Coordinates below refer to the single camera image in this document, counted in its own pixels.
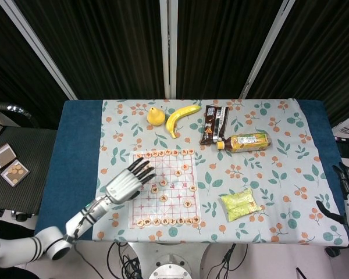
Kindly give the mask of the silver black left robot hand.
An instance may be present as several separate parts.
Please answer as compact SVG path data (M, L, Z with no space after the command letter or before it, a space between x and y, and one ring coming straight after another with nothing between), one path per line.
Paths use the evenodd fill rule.
M156 176L153 166L148 167L149 161L138 158L129 167L122 170L106 185L105 195L113 204L123 204L135 198L141 187Z

